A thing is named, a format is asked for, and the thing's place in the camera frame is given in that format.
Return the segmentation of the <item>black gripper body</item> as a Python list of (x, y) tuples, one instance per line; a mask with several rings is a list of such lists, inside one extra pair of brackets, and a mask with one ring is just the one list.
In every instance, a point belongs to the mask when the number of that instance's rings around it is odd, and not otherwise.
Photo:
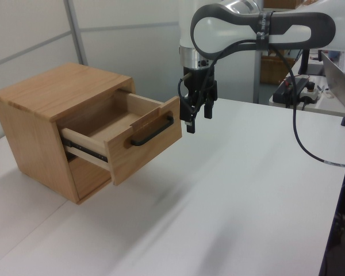
[(183, 68), (184, 75), (191, 74), (186, 80), (184, 85), (188, 89), (188, 97), (191, 100), (198, 100), (199, 92), (202, 92), (204, 100), (207, 98), (211, 100), (216, 99), (216, 80), (214, 77), (213, 68)]

